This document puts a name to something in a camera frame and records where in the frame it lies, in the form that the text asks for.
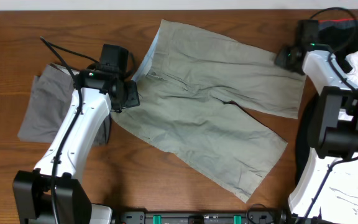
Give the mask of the khaki beige shorts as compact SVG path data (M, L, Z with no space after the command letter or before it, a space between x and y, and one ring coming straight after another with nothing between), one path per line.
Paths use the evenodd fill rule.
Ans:
M274 58L224 35L164 20L133 77L139 106L112 118L247 201L287 146L247 110L295 119L305 85L304 76L276 66Z

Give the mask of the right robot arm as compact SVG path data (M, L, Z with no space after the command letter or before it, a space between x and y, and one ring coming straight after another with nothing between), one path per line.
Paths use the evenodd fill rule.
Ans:
M293 212L294 223L318 223L310 217L333 168L358 160L358 86L346 77L335 57L335 49L319 41L319 22L300 20L295 43L279 51L275 64L291 72L307 75L318 91L318 100L308 125L307 143L310 158L300 180L300 195L312 188L314 158L335 157L304 212Z

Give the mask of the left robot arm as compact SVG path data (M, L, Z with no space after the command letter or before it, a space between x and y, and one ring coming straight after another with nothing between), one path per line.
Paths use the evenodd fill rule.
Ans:
M82 70L55 139L13 192L20 223L113 223L111 207L91 203L81 183L98 129L112 112L139 106L136 83L118 73Z

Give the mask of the black garment with red trim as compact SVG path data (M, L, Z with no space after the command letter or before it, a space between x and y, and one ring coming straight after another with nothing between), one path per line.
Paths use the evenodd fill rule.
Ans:
M331 47L338 47L341 43L347 40L354 31L353 22L350 20L344 21L326 21L319 24L319 40L322 44L328 44ZM346 60L346 56L358 51L358 32L355 39L344 49L335 53L337 62L343 71L347 74L356 71L356 64ZM309 145L307 141L307 125L311 123L314 109L318 102L318 96L312 97L308 102L301 119L300 127L296 137L295 144L295 161L296 161L296 176L295 182L299 183L301 175L305 169Z

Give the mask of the folded grey shorts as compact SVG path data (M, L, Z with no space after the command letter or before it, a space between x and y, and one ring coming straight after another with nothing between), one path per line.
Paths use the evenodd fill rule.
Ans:
M51 63L32 83L29 104L17 137L21 141L51 143L67 115L73 80L61 65Z

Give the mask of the white printed t-shirt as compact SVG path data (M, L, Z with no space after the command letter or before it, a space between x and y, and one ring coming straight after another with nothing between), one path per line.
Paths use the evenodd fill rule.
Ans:
M358 85L358 52L346 56L352 70L347 74ZM358 161L337 165L319 196L323 220L358 224Z

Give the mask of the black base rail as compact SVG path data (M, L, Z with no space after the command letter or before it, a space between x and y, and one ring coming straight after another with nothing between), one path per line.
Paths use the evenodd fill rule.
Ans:
M113 216L111 224L287 224L286 210L252 205L240 212L148 212L126 211Z

